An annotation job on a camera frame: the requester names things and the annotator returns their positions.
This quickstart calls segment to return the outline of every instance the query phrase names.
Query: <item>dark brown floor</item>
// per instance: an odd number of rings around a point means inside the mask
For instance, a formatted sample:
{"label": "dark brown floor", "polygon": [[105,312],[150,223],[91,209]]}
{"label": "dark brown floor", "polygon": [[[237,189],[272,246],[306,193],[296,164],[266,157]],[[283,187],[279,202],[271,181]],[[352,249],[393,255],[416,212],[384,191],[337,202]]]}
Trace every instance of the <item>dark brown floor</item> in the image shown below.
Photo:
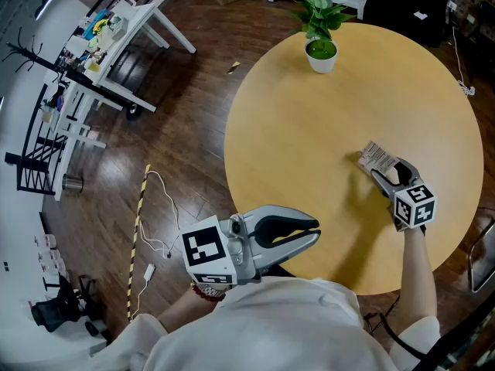
{"label": "dark brown floor", "polygon": [[[165,33],[172,44],[161,51],[147,39],[138,39],[123,55],[113,77],[157,106],[135,122],[124,113],[103,106],[88,121],[94,136],[106,141],[101,150],[77,146],[69,173],[84,175],[87,187],[80,196],[63,196],[59,203],[46,197],[43,212],[56,235],[60,251],[73,276],[90,274],[108,307],[108,326],[117,335],[126,325],[126,291],[135,208],[146,164],[166,181],[169,194],[179,207],[181,226],[217,214],[235,213],[224,171],[224,132],[235,93],[250,68],[275,44],[299,27],[287,14],[290,0],[243,0],[219,6],[215,0],[169,0],[164,13],[197,48],[190,55]],[[458,77],[454,49],[448,43],[432,50]],[[238,61],[233,74],[227,71]],[[483,137],[485,176],[480,205],[495,208],[495,94],[478,78],[471,97]],[[481,228],[495,214],[479,210],[464,241],[435,271],[442,332],[463,320],[495,288],[495,279],[472,294],[466,278],[466,252]],[[171,243],[177,230],[168,199],[155,176],[150,176],[142,218],[149,235]],[[478,269],[495,263],[493,238],[480,247]],[[189,283],[177,249],[163,260],[160,252],[138,242],[132,308],[144,286],[148,263],[157,267],[142,310],[157,315],[175,301]],[[397,292],[360,297],[365,315],[374,308],[385,312]],[[387,345],[383,329],[377,338]]]}

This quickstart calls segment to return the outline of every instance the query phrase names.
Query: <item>potted plant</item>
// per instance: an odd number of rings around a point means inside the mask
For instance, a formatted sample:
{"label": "potted plant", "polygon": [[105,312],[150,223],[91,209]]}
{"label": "potted plant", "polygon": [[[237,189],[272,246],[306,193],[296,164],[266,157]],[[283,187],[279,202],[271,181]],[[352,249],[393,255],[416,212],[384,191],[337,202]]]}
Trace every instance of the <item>potted plant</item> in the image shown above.
{"label": "potted plant", "polygon": [[298,2],[306,11],[291,11],[302,22],[306,32],[306,56],[311,67],[318,73],[332,71],[339,52],[330,30],[337,30],[340,24],[355,15],[343,14],[346,6],[334,5],[332,0],[302,0]]}

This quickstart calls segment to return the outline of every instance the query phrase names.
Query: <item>person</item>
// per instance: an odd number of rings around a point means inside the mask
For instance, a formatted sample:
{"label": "person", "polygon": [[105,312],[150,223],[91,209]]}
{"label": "person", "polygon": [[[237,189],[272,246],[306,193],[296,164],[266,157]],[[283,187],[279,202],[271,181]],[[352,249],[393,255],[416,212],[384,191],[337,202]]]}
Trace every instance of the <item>person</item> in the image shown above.
{"label": "person", "polygon": [[[404,233],[399,338],[427,353],[440,338],[425,236]],[[321,279],[263,277],[222,291],[190,288],[158,318],[139,315],[93,371],[409,370],[418,359],[396,342],[387,353],[364,331],[357,296]]]}

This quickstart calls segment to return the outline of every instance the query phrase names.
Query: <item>sleeve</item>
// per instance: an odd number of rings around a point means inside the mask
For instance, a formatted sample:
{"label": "sleeve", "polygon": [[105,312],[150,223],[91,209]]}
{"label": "sleeve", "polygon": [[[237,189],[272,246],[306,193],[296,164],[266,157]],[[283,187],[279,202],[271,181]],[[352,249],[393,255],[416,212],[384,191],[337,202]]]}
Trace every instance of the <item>sleeve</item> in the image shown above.
{"label": "sleeve", "polygon": [[[433,316],[422,318],[405,329],[399,338],[419,352],[428,353],[440,339],[439,320]],[[392,344],[389,354],[400,371],[413,369],[419,363],[419,359],[416,359],[396,342]]]}
{"label": "sleeve", "polygon": [[138,315],[107,348],[89,358],[79,370],[142,370],[153,346],[166,334],[158,319]]}

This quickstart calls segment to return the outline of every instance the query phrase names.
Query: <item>round wooden table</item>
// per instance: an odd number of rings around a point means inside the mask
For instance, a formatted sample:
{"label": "round wooden table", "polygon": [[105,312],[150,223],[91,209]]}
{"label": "round wooden table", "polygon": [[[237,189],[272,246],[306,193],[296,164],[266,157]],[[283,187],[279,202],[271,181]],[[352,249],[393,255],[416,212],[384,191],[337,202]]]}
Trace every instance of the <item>round wooden table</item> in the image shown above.
{"label": "round wooden table", "polygon": [[373,140],[432,186],[439,204],[427,245],[435,269],[476,212],[480,130],[456,79],[419,44],[359,23],[332,34],[339,55],[331,73],[312,71],[301,33],[251,69],[227,123],[227,180],[239,213],[274,204],[318,219],[319,241],[284,263],[287,271],[379,294],[401,285],[404,234],[356,166],[357,152]]}

